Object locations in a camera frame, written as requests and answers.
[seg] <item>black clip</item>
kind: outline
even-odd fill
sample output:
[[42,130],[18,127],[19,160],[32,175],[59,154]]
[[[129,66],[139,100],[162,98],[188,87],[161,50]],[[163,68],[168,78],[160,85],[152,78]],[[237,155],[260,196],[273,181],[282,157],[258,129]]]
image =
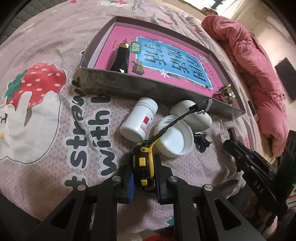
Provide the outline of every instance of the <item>black clip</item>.
[[212,144],[206,139],[206,134],[193,134],[194,143],[198,145],[200,152],[203,153]]

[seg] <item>wall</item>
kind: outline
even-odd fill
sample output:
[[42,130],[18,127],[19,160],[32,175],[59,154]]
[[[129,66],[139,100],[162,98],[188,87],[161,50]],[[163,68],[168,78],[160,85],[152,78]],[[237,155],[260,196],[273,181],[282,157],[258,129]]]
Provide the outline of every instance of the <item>wall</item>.
[[[276,15],[259,0],[245,0],[242,6],[233,16],[233,20],[243,24],[252,32],[259,43],[268,54],[273,66],[277,65],[285,57],[296,66],[296,45],[291,37],[284,36],[277,28],[266,21],[271,16]],[[290,129],[296,131],[296,101],[291,101],[285,88],[286,109]]]
[[172,6],[175,6],[175,7],[179,8],[179,9],[183,10],[184,12],[195,16],[197,19],[199,19],[201,21],[205,18],[205,15],[203,13],[201,13],[197,9],[189,6],[188,4],[182,3],[182,2],[180,2],[178,0],[162,0],[162,2],[168,3],[168,4],[172,5]]

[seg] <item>white plastic lid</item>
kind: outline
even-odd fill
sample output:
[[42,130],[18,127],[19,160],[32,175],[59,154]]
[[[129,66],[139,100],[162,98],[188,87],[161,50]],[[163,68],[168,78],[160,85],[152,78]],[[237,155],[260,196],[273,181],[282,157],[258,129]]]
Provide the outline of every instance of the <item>white plastic lid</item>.
[[[165,116],[154,129],[154,135],[163,127],[177,119],[176,116]],[[193,133],[184,120],[178,121],[156,142],[158,150],[167,157],[178,157],[189,154],[194,146]]]
[[139,105],[149,108],[151,110],[153,116],[155,116],[155,114],[158,110],[157,103],[153,99],[148,98],[148,97],[142,97],[141,99],[139,99],[139,101],[136,103],[135,106],[139,106]]

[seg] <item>strawberry print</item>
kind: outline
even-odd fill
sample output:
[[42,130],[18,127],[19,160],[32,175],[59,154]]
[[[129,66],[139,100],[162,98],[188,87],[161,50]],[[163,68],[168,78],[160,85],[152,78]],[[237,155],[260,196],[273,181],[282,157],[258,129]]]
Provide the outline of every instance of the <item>strawberry print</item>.
[[46,62],[34,64],[8,84],[4,95],[7,96],[6,104],[13,104],[16,109],[21,95],[26,91],[31,91],[33,94],[29,102],[29,109],[41,103],[47,92],[59,93],[65,83],[66,74],[54,64]]
[[198,29],[198,28],[196,28],[194,31],[195,31],[196,33],[198,33],[198,34],[202,33],[202,31],[201,31],[200,29]]
[[173,23],[170,23],[170,22],[168,22],[168,21],[166,21],[166,20],[164,20],[162,18],[157,18],[157,20],[160,21],[160,22],[163,22],[163,23],[165,23],[167,25],[172,25],[173,24]]

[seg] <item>bed sheet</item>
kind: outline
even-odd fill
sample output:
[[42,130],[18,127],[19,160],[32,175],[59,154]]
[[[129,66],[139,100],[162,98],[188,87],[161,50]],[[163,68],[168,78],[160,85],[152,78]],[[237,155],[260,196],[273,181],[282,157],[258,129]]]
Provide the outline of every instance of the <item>bed sheet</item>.
[[[196,19],[154,1],[72,0],[36,15],[0,46],[0,190],[30,215],[43,220],[77,183],[93,186],[116,174],[135,146],[119,126],[136,101],[85,95],[79,84],[82,53],[114,16],[162,25],[210,49],[221,61],[244,103],[246,86],[221,48]],[[228,120],[212,116],[204,131],[213,144],[179,158],[161,156],[174,175],[189,184],[217,185],[230,179],[245,185],[234,160],[223,149],[227,128],[238,140],[262,153],[260,133],[248,105],[246,114]],[[154,125],[169,114],[159,105]],[[172,205],[160,206],[139,188],[130,205],[118,206],[118,233],[172,225]]]

